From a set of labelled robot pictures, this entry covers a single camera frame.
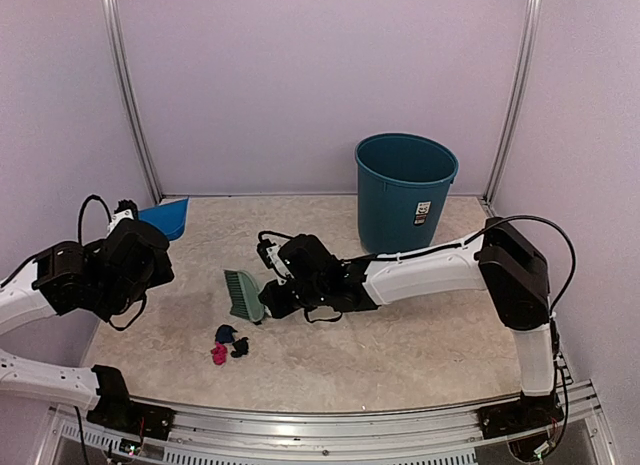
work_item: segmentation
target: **bin rim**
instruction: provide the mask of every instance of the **bin rim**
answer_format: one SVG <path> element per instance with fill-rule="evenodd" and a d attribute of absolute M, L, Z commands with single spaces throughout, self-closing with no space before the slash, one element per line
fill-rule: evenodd
<path fill-rule="evenodd" d="M 362 160 L 360 160 L 358 152 L 365 145 L 367 145 L 368 143 L 370 143 L 370 142 L 372 142 L 374 140 L 379 140 L 381 138 L 390 138 L 390 137 L 412 138 L 412 139 L 419 140 L 421 142 L 426 142 L 429 145 L 434 146 L 435 148 L 443 151 L 446 155 L 449 156 L 449 158 L 451 158 L 451 160 L 453 161 L 453 172 L 451 172 L 451 174 L 449 174 L 448 176 L 446 176 L 445 178 L 442 178 L 440 180 L 434 180 L 434 181 L 430 181 L 430 182 L 410 182 L 408 180 L 399 180 L 397 178 L 386 177 L 386 176 L 376 172 L 375 170 L 369 168 L 367 165 L 364 164 L 364 162 Z M 380 133 L 378 135 L 372 135 L 370 137 L 367 137 L 364 140 L 362 140 L 358 144 L 358 146 L 356 146 L 355 157 L 356 157 L 356 162 L 357 162 L 358 166 L 362 170 L 364 170 L 365 172 L 367 172 L 370 175 L 373 175 L 374 177 L 376 177 L 376 178 L 378 178 L 380 180 L 383 180 L 385 182 L 391 183 L 393 185 L 400 185 L 400 186 L 405 186 L 405 187 L 430 188 L 430 187 L 436 187 L 438 185 L 443 185 L 445 183 L 453 183 L 453 180 L 455 179 L 456 175 L 458 174 L 458 159 L 456 158 L 456 156 L 453 154 L 453 152 L 451 150 L 449 150 L 444 145 L 436 142 L 435 140 L 431 140 L 430 138 L 421 137 L 420 135 L 412 135 L 410 133 Z"/>

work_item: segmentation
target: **striped green object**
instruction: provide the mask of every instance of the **striped green object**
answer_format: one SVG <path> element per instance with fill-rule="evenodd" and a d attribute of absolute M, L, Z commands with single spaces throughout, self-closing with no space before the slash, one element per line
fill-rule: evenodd
<path fill-rule="evenodd" d="M 244 270 L 225 270 L 224 279 L 231 298 L 231 315 L 258 323 L 264 318 L 264 305 L 258 298 L 258 284 Z"/>

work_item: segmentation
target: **sticker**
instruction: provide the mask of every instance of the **sticker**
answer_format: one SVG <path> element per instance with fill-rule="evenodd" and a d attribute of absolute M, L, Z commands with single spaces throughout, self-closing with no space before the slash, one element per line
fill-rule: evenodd
<path fill-rule="evenodd" d="M 416 208 L 416 216 L 413 220 L 413 224 L 416 227 L 425 224 L 430 208 L 431 202 L 418 202 L 418 207 Z"/>

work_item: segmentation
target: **trash can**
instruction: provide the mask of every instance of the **trash can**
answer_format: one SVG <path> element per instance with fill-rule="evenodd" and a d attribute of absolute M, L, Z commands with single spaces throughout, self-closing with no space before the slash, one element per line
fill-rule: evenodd
<path fill-rule="evenodd" d="M 458 160 L 433 140 L 404 133 L 369 137 L 356 147 L 358 232 L 369 253 L 428 247 Z"/>

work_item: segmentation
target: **blue plastic object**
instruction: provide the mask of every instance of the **blue plastic object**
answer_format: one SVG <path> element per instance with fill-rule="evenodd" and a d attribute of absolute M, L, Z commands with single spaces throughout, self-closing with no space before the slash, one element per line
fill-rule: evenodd
<path fill-rule="evenodd" d="M 403 133 L 369 137 L 356 147 L 358 232 L 369 253 L 428 247 L 458 160 L 433 140 Z"/>
<path fill-rule="evenodd" d="M 187 205 L 189 205 L 188 198 L 158 205 L 141 210 L 139 218 L 158 228 L 170 241 L 177 240 L 184 233 L 187 223 Z"/>

